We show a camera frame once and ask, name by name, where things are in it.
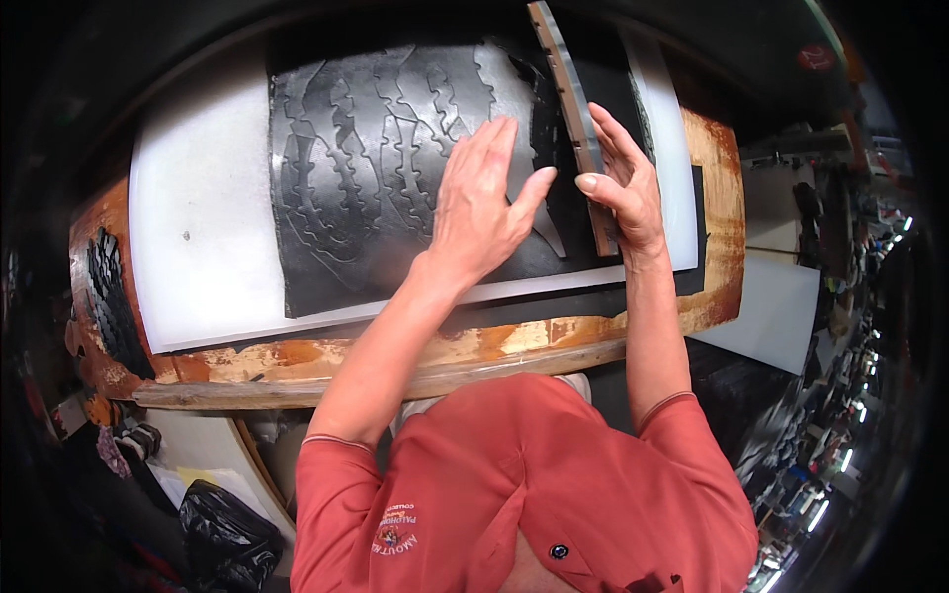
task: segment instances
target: black plastic bag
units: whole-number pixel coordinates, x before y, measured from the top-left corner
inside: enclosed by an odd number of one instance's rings
[[[280,530],[240,499],[204,480],[184,495],[178,519],[194,587],[258,592],[280,562]]]

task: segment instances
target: red polo shirt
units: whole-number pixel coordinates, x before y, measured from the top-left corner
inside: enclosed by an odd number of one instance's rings
[[[754,518],[695,396],[640,437],[563,381],[467,385],[408,418],[382,479],[329,436],[297,461],[294,591],[496,591],[517,529],[580,591],[728,591],[754,563]]]

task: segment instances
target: yellow paper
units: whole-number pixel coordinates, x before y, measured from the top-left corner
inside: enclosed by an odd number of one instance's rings
[[[214,476],[211,472],[207,470],[195,470],[193,468],[182,468],[178,466],[177,468],[178,475],[181,476],[181,481],[184,482],[185,489],[191,487],[191,483],[195,480],[204,480],[205,482],[211,482],[215,486],[220,486],[217,483],[217,480],[214,479]]]

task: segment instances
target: shirt button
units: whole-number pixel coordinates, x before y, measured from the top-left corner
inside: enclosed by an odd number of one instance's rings
[[[557,544],[550,549],[550,558],[554,560],[563,560],[570,553],[570,549],[563,544]]]

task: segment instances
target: fingernail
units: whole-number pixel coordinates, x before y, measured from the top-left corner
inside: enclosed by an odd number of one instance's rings
[[[584,194],[592,194],[596,189],[596,176],[590,174],[577,175],[573,182],[577,184],[580,191]]]

